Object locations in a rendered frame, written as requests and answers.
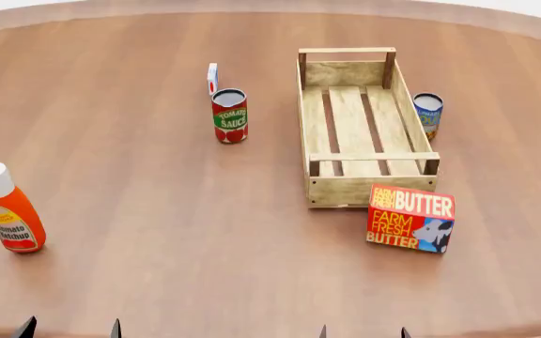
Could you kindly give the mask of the red butter box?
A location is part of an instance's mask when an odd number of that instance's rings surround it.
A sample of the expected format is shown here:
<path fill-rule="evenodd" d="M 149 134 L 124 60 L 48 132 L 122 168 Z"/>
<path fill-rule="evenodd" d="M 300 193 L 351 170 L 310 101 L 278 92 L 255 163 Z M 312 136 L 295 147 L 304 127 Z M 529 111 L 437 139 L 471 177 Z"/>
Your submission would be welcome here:
<path fill-rule="evenodd" d="M 366 241 L 428 253 L 446 253 L 454 229 L 452 195 L 372 185 Z"/>

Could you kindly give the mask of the wooden slatted crate tray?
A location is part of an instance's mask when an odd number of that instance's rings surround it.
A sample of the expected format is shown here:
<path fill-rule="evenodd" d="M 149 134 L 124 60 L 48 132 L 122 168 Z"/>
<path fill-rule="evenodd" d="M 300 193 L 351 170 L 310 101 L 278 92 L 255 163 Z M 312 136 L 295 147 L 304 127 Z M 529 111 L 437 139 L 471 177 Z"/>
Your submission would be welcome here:
<path fill-rule="evenodd" d="M 297 71 L 308 207 L 366 207 L 375 184 L 436 190 L 440 155 L 395 48 L 301 49 Z"/>

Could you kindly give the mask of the orange tomato ketchup bottle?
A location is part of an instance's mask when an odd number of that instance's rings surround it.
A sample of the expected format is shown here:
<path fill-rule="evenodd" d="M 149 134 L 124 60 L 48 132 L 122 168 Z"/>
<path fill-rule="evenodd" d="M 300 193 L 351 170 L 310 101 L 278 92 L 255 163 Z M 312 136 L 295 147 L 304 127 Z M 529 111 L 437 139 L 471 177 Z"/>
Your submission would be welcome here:
<path fill-rule="evenodd" d="M 17 254 L 36 253 L 44 246 L 46 233 L 37 211 L 13 182 L 0 162 L 0 241 Z"/>

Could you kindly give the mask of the blue alphabet soup can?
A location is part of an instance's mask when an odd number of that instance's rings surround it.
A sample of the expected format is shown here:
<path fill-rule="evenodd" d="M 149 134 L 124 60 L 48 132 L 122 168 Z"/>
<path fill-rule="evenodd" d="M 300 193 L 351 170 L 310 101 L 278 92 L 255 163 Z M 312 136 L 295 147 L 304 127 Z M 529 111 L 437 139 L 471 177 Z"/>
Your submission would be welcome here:
<path fill-rule="evenodd" d="M 424 92 L 415 95 L 412 101 L 423 125 L 427 140 L 433 140 L 441 122 L 442 98 L 433 93 Z"/>

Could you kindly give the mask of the red tomato sauce can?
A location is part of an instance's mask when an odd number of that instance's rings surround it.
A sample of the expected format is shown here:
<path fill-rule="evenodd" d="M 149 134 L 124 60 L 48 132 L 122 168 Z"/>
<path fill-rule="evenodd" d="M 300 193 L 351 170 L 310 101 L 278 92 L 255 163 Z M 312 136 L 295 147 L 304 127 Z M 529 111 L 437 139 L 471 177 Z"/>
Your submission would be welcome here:
<path fill-rule="evenodd" d="M 220 143 L 236 144 L 248 137 L 247 96 L 240 89 L 221 89 L 211 97 L 214 131 Z"/>

